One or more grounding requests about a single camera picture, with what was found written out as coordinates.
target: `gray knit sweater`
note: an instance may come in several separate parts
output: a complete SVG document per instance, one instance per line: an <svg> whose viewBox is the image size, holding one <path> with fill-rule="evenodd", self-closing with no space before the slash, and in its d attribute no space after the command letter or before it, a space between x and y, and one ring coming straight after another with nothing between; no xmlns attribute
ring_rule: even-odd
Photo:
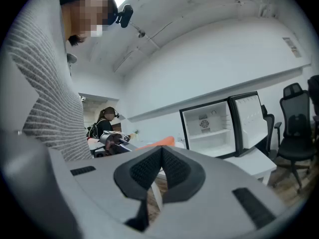
<svg viewBox="0 0 319 239"><path fill-rule="evenodd" d="M66 59L59 0L29 0L6 38L6 50L39 94L23 131L64 159L91 158L83 106L73 87Z"/></svg>

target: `white plastic housing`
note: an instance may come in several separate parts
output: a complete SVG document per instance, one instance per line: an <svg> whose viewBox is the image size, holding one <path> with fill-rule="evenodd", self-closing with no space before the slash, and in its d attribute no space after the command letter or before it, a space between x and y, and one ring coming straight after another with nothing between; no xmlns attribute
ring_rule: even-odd
<svg viewBox="0 0 319 239"><path fill-rule="evenodd" d="M243 136L243 147L250 149L268 134L257 95L235 101Z"/></svg>
<svg viewBox="0 0 319 239"><path fill-rule="evenodd" d="M235 151L234 128L227 102L185 111L183 118L190 150L211 157ZM206 128L201 126L203 120L209 122L203 124Z"/></svg>

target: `woman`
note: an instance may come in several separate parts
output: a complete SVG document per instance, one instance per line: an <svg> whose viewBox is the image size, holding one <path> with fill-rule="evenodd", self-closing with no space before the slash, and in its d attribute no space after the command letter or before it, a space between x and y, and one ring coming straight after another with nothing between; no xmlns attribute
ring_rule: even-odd
<svg viewBox="0 0 319 239"><path fill-rule="evenodd" d="M4 40L8 59L2 67L22 74L37 94L25 97L30 109L20 109L27 118L22 131L58 149L66 161L92 156L65 42L83 42L97 25L111 25L116 13L114 0L29 0Z"/></svg>
<svg viewBox="0 0 319 239"><path fill-rule="evenodd" d="M96 122L98 138L101 137L103 131L114 131L110 121L115 118L115 110L112 107L107 107L100 111L98 121Z"/></svg>

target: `black jacket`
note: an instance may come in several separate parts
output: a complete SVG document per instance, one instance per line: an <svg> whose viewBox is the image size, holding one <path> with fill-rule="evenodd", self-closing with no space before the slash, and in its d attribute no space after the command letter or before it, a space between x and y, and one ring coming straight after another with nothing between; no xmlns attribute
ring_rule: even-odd
<svg viewBox="0 0 319 239"><path fill-rule="evenodd" d="M98 138L101 137L103 131L113 131L111 123L107 119L102 119L97 123Z"/></svg>

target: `white desk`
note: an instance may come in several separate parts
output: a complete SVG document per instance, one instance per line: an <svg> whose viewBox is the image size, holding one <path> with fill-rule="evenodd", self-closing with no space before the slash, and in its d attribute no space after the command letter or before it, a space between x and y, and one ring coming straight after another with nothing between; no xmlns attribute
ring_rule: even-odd
<svg viewBox="0 0 319 239"><path fill-rule="evenodd" d="M252 147L242 157L230 157L225 161L233 163L256 179L263 178L265 185L268 184L271 172L277 168L275 163L256 147ZM159 172L158 178L166 179L164 171Z"/></svg>

